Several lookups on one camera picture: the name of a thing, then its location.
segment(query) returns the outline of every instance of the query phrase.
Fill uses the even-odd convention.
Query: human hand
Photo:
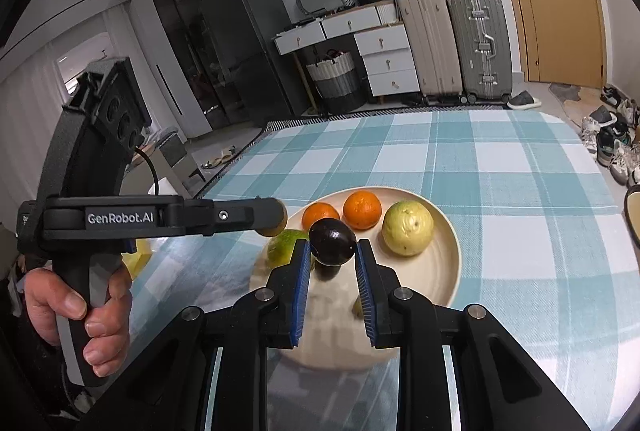
[[[84,321],[91,340],[82,351],[95,375],[111,375],[122,366],[129,348],[131,276],[121,265],[109,280],[111,299],[94,308]],[[60,346],[56,314],[79,321],[86,314],[84,299],[58,275],[45,268],[31,270],[24,280],[24,297],[31,324],[47,343]]]

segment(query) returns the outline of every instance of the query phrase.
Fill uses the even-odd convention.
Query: white drawer
[[[369,54],[363,59],[367,75],[384,74],[398,70],[415,70],[414,56],[408,48]]]
[[[388,25],[390,23],[398,22],[398,11],[396,10],[396,4],[391,2],[390,4],[376,5],[378,10],[378,17],[380,18],[380,24]]]
[[[322,20],[322,27],[327,39],[375,26],[380,26],[380,18],[375,7],[358,8]]]
[[[369,85],[371,86],[371,93],[375,96],[420,91],[415,70],[399,70],[398,72],[375,74],[369,76]]]
[[[404,24],[375,28],[374,30],[360,32],[354,37],[360,55],[362,56],[377,52],[387,52],[388,50],[409,48],[409,39],[406,36]]]
[[[285,32],[274,39],[280,55],[285,55],[299,48],[313,45],[324,41],[324,31],[319,21],[299,26],[293,30]]]

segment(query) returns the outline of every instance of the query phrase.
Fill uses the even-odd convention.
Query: checkered tablecloth
[[[463,253],[455,308],[487,306],[591,429],[620,419],[640,389],[638,264],[603,176],[568,125],[471,110],[287,128],[251,148],[207,198],[274,196],[292,214],[374,185],[422,195],[453,223]],[[184,306],[214,310],[245,294],[265,242],[253,232],[156,241],[132,288],[132,355]],[[397,374],[397,359],[312,371],[273,351],[270,429],[393,430]]]

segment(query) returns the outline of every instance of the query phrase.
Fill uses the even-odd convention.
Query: guava
[[[420,202],[396,202],[382,222],[382,237],[396,254],[420,254],[433,239],[433,217]]]
[[[297,229],[285,229],[278,236],[269,240],[267,260],[271,268],[289,265],[293,255],[293,247],[297,239],[308,239],[306,233]]]

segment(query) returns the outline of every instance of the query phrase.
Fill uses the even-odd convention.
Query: suitcase
[[[501,0],[447,0],[462,80],[470,104],[476,98],[511,96],[511,49]]]
[[[456,39],[446,0],[398,0],[420,91],[425,97],[462,93]]]

